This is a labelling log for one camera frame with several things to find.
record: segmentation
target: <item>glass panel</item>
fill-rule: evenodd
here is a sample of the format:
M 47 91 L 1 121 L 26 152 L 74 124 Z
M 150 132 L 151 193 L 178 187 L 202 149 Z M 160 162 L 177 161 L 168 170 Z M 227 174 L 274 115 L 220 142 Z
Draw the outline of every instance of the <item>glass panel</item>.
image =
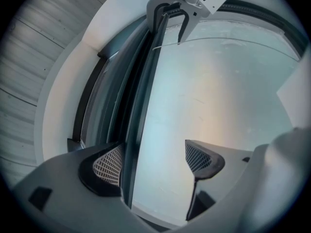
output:
M 194 176 L 185 160 L 185 140 L 251 155 L 290 130 L 277 91 L 298 63 L 282 35 L 256 25 L 200 22 L 187 42 L 177 45 L 179 30 L 180 25 L 165 33 L 132 201 L 133 212 L 167 228 L 187 223 Z
M 114 55 L 112 55 L 107 60 L 107 62 L 105 63 L 105 65 L 102 68 L 100 74 L 98 75 L 97 81 L 94 84 L 92 93 L 91 93 L 91 95 L 89 97 L 89 100 L 88 100 L 88 103 L 87 103 L 87 107 L 86 107 L 86 112 L 85 112 L 84 119 L 83 119 L 82 130 L 81 130 L 81 145 L 84 148 L 88 148 L 88 147 L 91 147 L 91 146 L 94 145 L 91 142 L 87 142 L 86 134 L 87 134 L 87 130 L 88 130 L 89 119 L 91 117 L 91 113 L 92 113 L 92 109 L 93 109 L 95 98 L 96 98 L 98 92 L 100 92 L 101 84 L 103 84 L 105 82 L 105 75 L 106 75 L 107 71 L 109 70 L 109 68 L 111 67 L 111 63 L 113 62 L 113 60 L 115 59 L 117 54 L 118 53 L 115 53 Z

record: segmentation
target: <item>mesh grille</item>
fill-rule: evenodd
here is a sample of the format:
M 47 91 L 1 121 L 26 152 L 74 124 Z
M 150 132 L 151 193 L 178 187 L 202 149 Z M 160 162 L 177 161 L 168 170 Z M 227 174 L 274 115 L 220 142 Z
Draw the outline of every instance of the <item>mesh grille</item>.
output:
M 119 186 L 122 160 L 122 145 L 119 145 L 98 158 L 93 163 L 93 171 L 102 180 Z
M 201 152 L 189 144 L 186 144 L 186 161 L 193 173 L 208 167 L 212 163 L 212 159 L 208 154 Z

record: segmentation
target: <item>corrugated metal wall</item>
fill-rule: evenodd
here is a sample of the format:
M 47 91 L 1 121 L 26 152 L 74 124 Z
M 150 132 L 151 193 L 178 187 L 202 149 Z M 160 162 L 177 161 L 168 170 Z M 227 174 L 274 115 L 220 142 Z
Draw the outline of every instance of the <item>corrugated metal wall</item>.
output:
M 35 110 L 64 48 L 106 0 L 27 0 L 12 19 L 0 55 L 0 166 L 10 187 L 36 167 Z

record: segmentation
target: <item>dark slot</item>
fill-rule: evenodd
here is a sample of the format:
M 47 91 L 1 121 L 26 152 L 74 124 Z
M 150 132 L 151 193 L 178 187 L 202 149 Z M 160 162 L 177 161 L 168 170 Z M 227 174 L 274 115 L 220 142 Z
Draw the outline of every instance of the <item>dark slot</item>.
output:
M 215 200 L 213 200 L 206 192 L 201 191 L 198 195 L 194 196 L 190 209 L 187 213 L 186 220 L 189 221 L 200 215 L 208 208 L 210 208 L 214 203 Z
M 51 193 L 52 193 L 52 189 L 45 188 L 45 187 L 38 187 L 31 194 L 28 201 L 38 210 L 43 211 L 43 208 L 46 205 Z
M 242 161 L 249 162 L 249 157 L 245 157 Z

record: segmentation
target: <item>metal bracket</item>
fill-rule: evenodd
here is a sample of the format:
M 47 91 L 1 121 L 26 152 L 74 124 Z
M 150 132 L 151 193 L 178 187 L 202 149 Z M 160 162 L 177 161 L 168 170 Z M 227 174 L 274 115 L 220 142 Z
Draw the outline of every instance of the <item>metal bracket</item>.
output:
M 210 12 L 199 0 L 149 0 L 147 4 L 147 22 L 151 33 L 156 33 L 163 14 L 170 11 L 181 12 L 185 19 L 181 26 L 178 43 L 185 42 L 201 17 Z

